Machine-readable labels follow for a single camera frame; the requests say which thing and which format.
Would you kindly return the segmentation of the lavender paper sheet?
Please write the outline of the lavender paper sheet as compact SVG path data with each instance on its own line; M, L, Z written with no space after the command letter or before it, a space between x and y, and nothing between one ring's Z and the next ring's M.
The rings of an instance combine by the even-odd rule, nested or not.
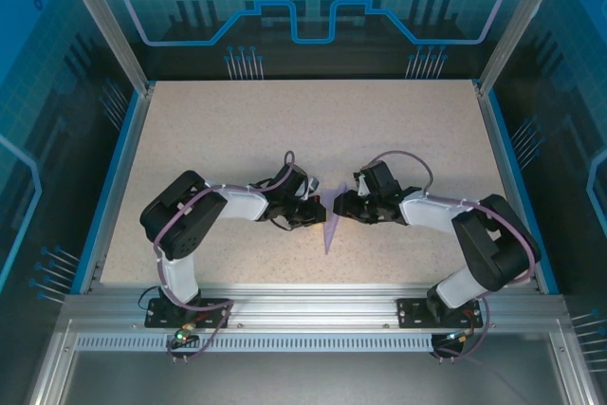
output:
M337 188L325 189L321 192L321 203L326 209L326 220L323 224L324 253L329 254L340 217L333 211L337 197L347 191L347 184L341 182Z

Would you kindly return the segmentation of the blue printed gear panel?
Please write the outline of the blue printed gear panel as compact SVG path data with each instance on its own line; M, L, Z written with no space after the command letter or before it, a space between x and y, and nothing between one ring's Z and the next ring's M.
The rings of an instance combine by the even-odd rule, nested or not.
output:
M521 0L104 0L151 80L476 79Z

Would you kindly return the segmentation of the blue printed side panel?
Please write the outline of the blue printed side panel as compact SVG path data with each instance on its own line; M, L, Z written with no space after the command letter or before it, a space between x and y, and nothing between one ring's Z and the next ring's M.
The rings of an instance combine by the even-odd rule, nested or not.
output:
M136 93L83 0L0 0L0 405L24 405Z
M493 91L548 276L607 405L607 0L542 0Z

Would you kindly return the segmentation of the wide aluminium frame rail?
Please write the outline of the wide aluminium frame rail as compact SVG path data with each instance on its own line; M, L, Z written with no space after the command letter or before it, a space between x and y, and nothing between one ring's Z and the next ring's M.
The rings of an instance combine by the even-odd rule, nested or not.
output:
M423 298L425 285L206 285L209 298L229 298L234 307L231 333L394 333L395 302ZM64 299L56 329L60 332L143 331L139 289L97 287ZM487 298L493 334L558 333L573 328L565 300L532 286L512 286Z

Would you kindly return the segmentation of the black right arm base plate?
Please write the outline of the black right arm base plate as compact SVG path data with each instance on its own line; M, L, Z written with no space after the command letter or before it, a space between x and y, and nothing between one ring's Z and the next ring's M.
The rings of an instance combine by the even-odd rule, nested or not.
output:
M477 329L484 325L477 301L451 309L431 299L403 298L395 301L395 307L401 329Z

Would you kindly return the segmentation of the aluminium side rail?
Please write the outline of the aluminium side rail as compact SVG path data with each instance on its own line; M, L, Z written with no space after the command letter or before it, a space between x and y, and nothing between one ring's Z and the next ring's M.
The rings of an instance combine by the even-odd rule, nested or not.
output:
M557 295L560 290L497 98L492 90L483 94L477 79L472 79L472 83L504 186L506 199L524 222L540 249L541 261L536 266L535 281L543 294Z
M72 295L89 292L99 262L109 250L155 86L151 83L145 95L135 92L129 103L70 288Z

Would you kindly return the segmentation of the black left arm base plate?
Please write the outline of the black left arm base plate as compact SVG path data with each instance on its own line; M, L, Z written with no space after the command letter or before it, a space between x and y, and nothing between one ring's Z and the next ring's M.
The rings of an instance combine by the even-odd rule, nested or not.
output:
M186 323L192 323L196 329L226 328L229 317L227 308L193 312L171 303L168 299L153 298L149 301L144 326L146 328L177 329Z

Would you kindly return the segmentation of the aluminium frame post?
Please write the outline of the aluminium frame post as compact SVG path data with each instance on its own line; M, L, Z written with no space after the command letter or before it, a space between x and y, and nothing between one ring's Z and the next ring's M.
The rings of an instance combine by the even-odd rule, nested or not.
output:
M149 91L148 78L106 0L82 0L127 79L142 96Z
M537 14L542 1L521 0L519 2L476 84L476 92L480 98L486 98L497 82L517 44Z

